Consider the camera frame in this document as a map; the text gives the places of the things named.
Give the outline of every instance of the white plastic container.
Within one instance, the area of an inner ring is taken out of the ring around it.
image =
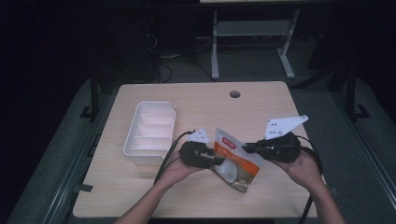
[[[169,102],[141,102],[124,146],[136,164],[161,164],[172,145],[176,112]]]

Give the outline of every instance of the background table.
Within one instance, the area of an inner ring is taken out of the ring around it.
[[[241,96],[232,98],[230,91]],[[142,101],[170,102],[177,113],[174,139],[205,128],[210,147],[216,127],[243,142],[255,142],[263,138],[268,119],[299,115],[283,82],[124,85],[84,180],[92,191],[78,195],[76,217],[119,217],[152,186],[159,166],[135,165],[123,153],[134,111]],[[293,132],[306,136],[303,125]],[[267,161],[247,193],[230,188],[208,170],[190,175],[165,194],[153,216],[300,217],[307,198],[305,189]],[[313,206],[309,216],[316,215]]]

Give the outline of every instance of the gray carpet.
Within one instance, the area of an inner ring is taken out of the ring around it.
[[[224,51],[219,56],[219,81],[281,80],[289,85],[297,84],[317,72],[306,70],[314,45],[312,40],[293,41],[290,45],[288,55],[296,75],[294,80],[288,80],[284,75],[275,52],[279,46],[277,42],[266,42],[233,53]],[[187,57],[164,62],[167,67],[160,67],[161,74],[167,78],[170,68],[172,76],[169,82],[209,82],[209,55],[206,50],[197,55],[196,62]],[[290,91],[300,114],[309,117],[304,126],[320,152],[327,183],[348,223],[394,223],[395,208],[383,190],[354,127],[362,129],[389,176],[396,181],[396,165],[393,162],[396,153],[395,125],[376,102],[371,89],[359,79],[356,103],[365,105],[372,117],[351,122],[339,101],[345,98],[345,91],[327,91],[329,78],[325,77],[304,90]],[[95,122],[90,122],[79,117],[84,106],[90,105],[89,80],[81,87],[15,207],[9,224],[110,223],[115,220],[76,218],[68,212],[76,196],[74,188],[91,161],[91,157],[86,155],[94,149],[92,145],[106,123],[116,94],[117,90],[112,94],[101,93],[100,116]],[[297,223],[297,220],[282,218],[276,219],[275,223]],[[312,218],[305,223],[318,222]]]

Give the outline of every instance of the plastic pouch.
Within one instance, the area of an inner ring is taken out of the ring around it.
[[[243,145],[238,139],[217,128],[214,149],[216,157],[223,157],[225,161],[222,165],[213,165],[211,169],[230,187],[246,193],[264,164],[264,159],[257,153],[246,153],[242,149]]]

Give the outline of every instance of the person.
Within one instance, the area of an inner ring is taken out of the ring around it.
[[[157,183],[115,223],[148,223],[166,191],[190,174],[202,170],[185,165],[179,158],[178,152],[172,154],[170,163]],[[346,223],[311,155],[301,150],[300,156],[294,162],[271,162],[283,169],[295,183],[309,191],[317,208],[320,223]]]

